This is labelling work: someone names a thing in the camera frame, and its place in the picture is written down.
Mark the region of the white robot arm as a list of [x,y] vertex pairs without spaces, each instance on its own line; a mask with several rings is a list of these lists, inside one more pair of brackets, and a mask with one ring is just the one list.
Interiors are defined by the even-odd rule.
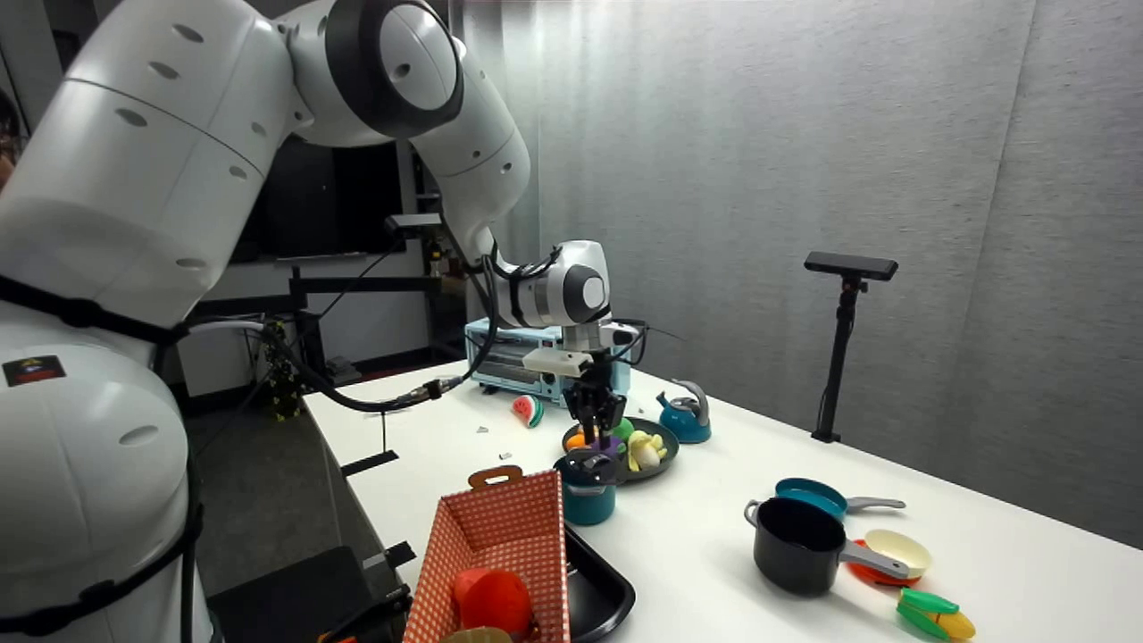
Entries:
[[121,0],[0,192],[0,640],[223,643],[196,577],[191,439],[153,358],[187,335],[286,140],[403,140],[499,326],[590,428],[622,415],[595,240],[511,266],[492,240],[524,140],[424,0]]

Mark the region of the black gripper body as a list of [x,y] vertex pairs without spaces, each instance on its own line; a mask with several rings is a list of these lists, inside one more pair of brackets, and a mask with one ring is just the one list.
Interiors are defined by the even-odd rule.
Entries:
[[590,362],[564,391],[564,403],[577,418],[611,418],[622,409],[620,366],[611,358]]

